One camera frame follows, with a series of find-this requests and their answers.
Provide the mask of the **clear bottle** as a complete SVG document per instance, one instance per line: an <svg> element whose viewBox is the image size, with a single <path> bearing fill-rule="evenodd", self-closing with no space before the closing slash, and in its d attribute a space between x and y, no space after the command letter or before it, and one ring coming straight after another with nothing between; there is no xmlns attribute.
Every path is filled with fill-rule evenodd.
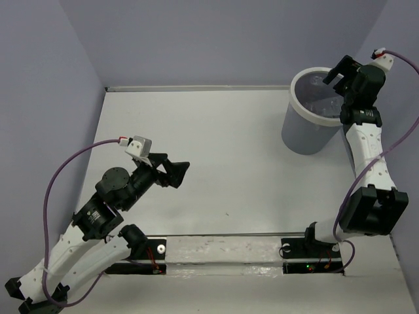
<svg viewBox="0 0 419 314"><path fill-rule="evenodd" d="M338 97L319 99L317 101L307 102L304 105L311 113L324 118L338 118L341 106L342 100Z"/></svg>

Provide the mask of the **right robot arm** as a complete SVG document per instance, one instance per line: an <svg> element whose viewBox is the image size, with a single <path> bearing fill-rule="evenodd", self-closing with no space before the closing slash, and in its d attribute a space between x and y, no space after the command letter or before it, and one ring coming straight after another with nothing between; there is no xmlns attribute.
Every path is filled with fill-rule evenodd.
<svg viewBox="0 0 419 314"><path fill-rule="evenodd" d="M301 248L308 256L317 256L325 247L351 237L388 235L409 203L407 193L398 190L390 176L382 148L382 118L374 105L393 57L381 49L372 59L362 65L344 56L323 80L330 84L340 79L333 89L343 98L340 122L355 181L336 218L313 222L305 230Z"/></svg>

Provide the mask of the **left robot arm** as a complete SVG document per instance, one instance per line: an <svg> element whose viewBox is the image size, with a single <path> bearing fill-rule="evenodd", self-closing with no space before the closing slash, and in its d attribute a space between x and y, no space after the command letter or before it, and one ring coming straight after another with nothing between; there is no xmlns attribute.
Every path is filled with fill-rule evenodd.
<svg viewBox="0 0 419 314"><path fill-rule="evenodd" d="M57 244L45 248L39 264L6 282L10 297L22 301L20 313L59 313L76 304L68 301L71 294L89 280L97 282L115 262L151 253L147 236L135 224L110 233L122 224L121 212L131 209L152 185L179 188L190 163L151 153L135 164L132 173L123 167L108 169Z"/></svg>

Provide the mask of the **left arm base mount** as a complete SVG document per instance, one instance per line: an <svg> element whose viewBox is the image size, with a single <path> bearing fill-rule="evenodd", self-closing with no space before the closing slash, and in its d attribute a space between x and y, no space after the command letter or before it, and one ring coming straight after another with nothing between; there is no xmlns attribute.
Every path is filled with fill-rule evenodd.
<svg viewBox="0 0 419 314"><path fill-rule="evenodd" d="M150 237L135 259L121 260L105 270L107 275L166 275L166 237Z"/></svg>

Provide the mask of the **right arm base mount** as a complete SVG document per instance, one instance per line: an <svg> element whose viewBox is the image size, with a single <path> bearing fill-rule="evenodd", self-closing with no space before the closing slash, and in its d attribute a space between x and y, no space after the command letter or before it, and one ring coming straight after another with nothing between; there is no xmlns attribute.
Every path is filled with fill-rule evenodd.
<svg viewBox="0 0 419 314"><path fill-rule="evenodd" d="M303 237L281 238L279 256L284 274L343 273L340 251L330 246L308 246Z"/></svg>

